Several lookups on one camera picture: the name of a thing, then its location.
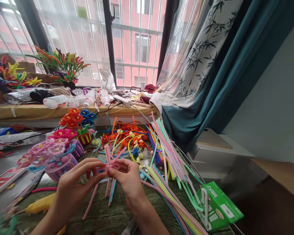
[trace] green box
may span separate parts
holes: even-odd
[[[215,182],[205,184],[197,192],[203,208],[205,208],[205,200],[203,200],[202,197],[202,189],[205,189],[208,194],[208,226],[205,224],[205,210],[204,212],[200,212],[199,216],[207,231],[213,231],[225,227],[244,217],[242,212]]]

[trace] blue pipe cleaner flower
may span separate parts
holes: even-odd
[[[89,114],[89,111],[87,110],[87,109],[83,109],[82,111],[81,111],[81,115],[84,117],[84,116],[86,116],[86,115],[88,115]]]
[[[96,114],[94,114],[94,113],[90,113],[90,114],[88,114],[88,118],[89,118],[90,120],[94,121],[94,120],[96,120],[97,116],[96,116]]]

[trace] power strip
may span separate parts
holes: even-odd
[[[119,95],[114,95],[113,98],[115,98],[118,102],[122,102],[125,107],[132,106],[130,98],[123,98]]]

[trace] wooden board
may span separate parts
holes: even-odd
[[[210,128],[205,128],[202,134],[197,139],[197,144],[209,145],[223,149],[233,149],[224,139],[222,139],[217,133]]]

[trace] right hand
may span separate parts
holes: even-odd
[[[125,158],[116,160],[116,163],[120,164],[120,169],[109,168],[107,173],[121,184],[127,206],[133,210],[147,199],[140,180],[139,165]]]

